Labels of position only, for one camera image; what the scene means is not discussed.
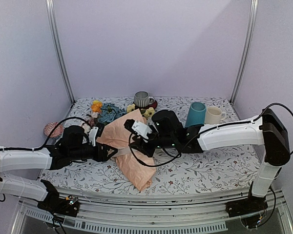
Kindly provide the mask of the cream ribbon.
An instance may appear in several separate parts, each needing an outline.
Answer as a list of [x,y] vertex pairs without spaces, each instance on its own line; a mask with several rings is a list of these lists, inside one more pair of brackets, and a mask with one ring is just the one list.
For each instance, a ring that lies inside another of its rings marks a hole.
[[118,157],[131,153],[129,147],[123,149],[109,150],[108,157]]

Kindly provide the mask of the teal vase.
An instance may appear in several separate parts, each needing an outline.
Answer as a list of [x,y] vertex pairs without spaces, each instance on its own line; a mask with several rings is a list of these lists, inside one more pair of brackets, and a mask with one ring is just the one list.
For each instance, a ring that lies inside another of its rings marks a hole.
[[185,127],[204,124],[206,116],[206,106],[201,102],[193,102],[190,105]]

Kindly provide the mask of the flower bouquet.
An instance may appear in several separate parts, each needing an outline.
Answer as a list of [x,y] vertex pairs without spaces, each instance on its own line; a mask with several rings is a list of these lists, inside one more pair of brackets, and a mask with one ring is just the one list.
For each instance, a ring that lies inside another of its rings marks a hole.
[[[113,120],[105,126],[101,137],[97,138],[99,143],[107,144],[117,149],[131,146],[133,141],[129,138],[130,131],[125,129],[124,123],[127,119],[138,120],[146,124],[147,119],[141,114],[135,104],[128,105],[124,112],[111,103],[101,103],[94,100],[91,105],[91,116],[100,117],[99,122],[107,119]],[[112,158],[95,172],[101,180],[92,176],[89,187],[95,192],[104,193],[129,193],[137,189],[139,192],[147,189],[152,184],[152,177],[156,173],[153,158],[147,157],[139,151]]]

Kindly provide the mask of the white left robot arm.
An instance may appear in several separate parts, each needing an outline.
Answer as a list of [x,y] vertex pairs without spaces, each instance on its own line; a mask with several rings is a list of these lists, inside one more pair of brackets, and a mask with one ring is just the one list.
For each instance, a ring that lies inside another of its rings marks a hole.
[[0,149],[0,194],[10,194],[37,201],[39,209],[51,214],[76,217],[80,203],[70,195],[61,198],[58,190],[47,180],[30,180],[10,175],[11,170],[43,169],[59,170],[72,162],[96,162],[110,160],[118,150],[106,144],[97,143],[101,132],[97,127],[85,133],[81,126],[72,125],[64,129],[62,138],[55,145],[41,149]]

